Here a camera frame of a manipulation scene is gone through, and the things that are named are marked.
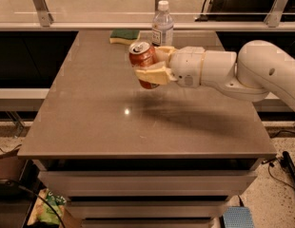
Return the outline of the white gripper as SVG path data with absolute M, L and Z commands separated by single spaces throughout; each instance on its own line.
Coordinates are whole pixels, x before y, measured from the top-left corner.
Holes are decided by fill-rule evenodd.
M 205 52 L 203 47 L 155 47 L 156 64 L 136 66 L 134 73 L 139 80 L 160 86 L 176 81 L 178 86 L 196 88 Z

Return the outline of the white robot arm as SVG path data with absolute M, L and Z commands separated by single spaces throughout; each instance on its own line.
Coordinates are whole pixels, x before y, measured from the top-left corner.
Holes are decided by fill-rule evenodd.
M 248 42 L 238 52 L 158 47 L 154 55 L 156 61 L 149 66 L 132 65 L 139 80 L 208 86 L 249 102 L 259 102 L 272 93 L 295 112 L 295 59 L 267 41 Z

